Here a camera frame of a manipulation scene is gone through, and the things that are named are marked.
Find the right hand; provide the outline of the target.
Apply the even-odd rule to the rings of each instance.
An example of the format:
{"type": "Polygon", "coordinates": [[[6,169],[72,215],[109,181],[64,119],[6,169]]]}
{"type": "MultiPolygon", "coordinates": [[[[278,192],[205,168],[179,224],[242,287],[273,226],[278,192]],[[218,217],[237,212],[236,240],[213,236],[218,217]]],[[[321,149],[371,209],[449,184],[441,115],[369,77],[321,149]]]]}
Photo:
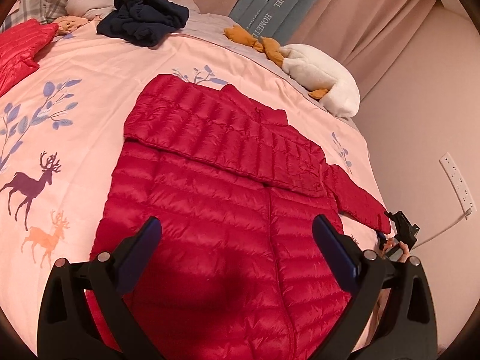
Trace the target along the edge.
{"type": "Polygon", "coordinates": [[[380,256],[392,262],[405,263],[410,256],[410,250],[407,244],[391,237],[384,244],[380,256]]]}

